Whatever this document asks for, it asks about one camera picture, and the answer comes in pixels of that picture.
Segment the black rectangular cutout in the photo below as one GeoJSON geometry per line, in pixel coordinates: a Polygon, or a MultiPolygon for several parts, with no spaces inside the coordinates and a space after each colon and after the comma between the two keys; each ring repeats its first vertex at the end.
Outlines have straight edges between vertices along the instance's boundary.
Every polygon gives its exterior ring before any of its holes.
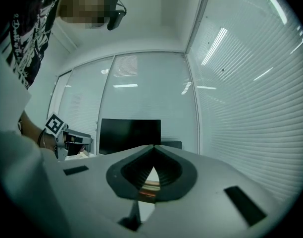
{"type": "Polygon", "coordinates": [[[229,187],[224,191],[250,227],[267,216],[238,186],[229,187]]]}
{"type": "Polygon", "coordinates": [[[75,168],[70,168],[70,169],[64,169],[64,173],[66,174],[66,176],[69,175],[73,175],[73,174],[77,174],[83,171],[88,170],[88,167],[86,166],[79,166],[79,167],[75,167],[75,168]]]}

